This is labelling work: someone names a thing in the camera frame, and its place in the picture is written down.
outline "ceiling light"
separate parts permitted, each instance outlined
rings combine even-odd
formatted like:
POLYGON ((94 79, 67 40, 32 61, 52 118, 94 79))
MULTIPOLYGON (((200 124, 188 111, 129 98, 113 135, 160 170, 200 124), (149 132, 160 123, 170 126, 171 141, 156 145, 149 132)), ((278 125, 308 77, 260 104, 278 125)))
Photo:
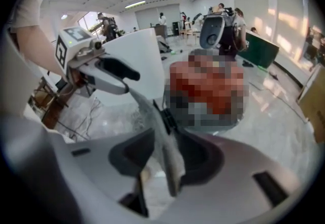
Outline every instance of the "ceiling light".
POLYGON ((135 7, 135 6, 138 6, 138 5, 140 5, 140 4, 144 4, 144 3, 145 3, 145 1, 137 2, 137 3, 135 3, 135 4, 132 4, 132 5, 128 5, 128 6, 126 6, 125 8, 135 7))

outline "green board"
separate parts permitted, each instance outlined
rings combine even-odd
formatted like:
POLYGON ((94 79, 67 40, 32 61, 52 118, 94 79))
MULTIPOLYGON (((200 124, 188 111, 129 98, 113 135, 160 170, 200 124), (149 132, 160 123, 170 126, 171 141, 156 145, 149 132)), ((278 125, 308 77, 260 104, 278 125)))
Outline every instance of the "green board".
POLYGON ((246 40, 249 42, 248 49, 238 52, 238 55, 257 66, 268 68, 278 54, 279 47, 248 32, 246 32, 246 40))

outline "cardboard box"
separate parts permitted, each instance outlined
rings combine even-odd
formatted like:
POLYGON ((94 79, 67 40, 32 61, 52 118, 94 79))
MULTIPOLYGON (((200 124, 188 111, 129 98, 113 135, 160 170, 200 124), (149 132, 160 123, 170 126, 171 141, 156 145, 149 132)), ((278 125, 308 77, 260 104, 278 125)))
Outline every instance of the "cardboard box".
POLYGON ((325 142, 325 68, 319 70, 299 106, 314 128, 316 142, 325 142))

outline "reflective floor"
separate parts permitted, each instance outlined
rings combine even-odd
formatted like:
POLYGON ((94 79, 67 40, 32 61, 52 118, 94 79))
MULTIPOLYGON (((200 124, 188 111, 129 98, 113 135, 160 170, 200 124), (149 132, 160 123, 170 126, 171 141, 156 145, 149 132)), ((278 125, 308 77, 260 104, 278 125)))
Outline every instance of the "reflective floor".
MULTIPOLYGON (((162 54, 167 57, 162 62, 167 78, 170 64, 186 58, 191 50, 199 48, 194 44, 193 36, 187 42, 181 37, 169 38, 168 43, 177 54, 162 54)), ((241 66, 242 59, 237 56, 237 61, 241 66)), ((244 68, 249 82, 244 118, 233 129, 215 135, 257 148, 291 169, 305 183, 315 166, 319 146, 295 101, 300 93, 298 86, 275 65, 268 70, 276 74, 278 80, 256 66, 244 68)), ((64 108, 60 121, 82 137, 59 124, 56 129, 76 141, 114 136, 145 127, 136 103, 108 108, 94 97, 86 99, 77 95, 70 99, 69 108, 64 108)), ((144 185, 145 197, 150 217, 157 218, 173 199, 168 195, 164 174, 156 160, 151 158, 147 167, 150 178, 144 185)))

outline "red object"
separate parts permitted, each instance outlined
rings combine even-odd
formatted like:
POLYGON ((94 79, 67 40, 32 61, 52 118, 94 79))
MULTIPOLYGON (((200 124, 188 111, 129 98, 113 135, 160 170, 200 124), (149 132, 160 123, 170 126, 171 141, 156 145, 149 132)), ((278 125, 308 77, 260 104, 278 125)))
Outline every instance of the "red object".
POLYGON ((210 56, 194 56, 170 66, 171 95, 181 91, 189 102, 207 103, 213 114, 231 114, 232 95, 243 96, 243 71, 228 62, 231 72, 216 67, 210 56))

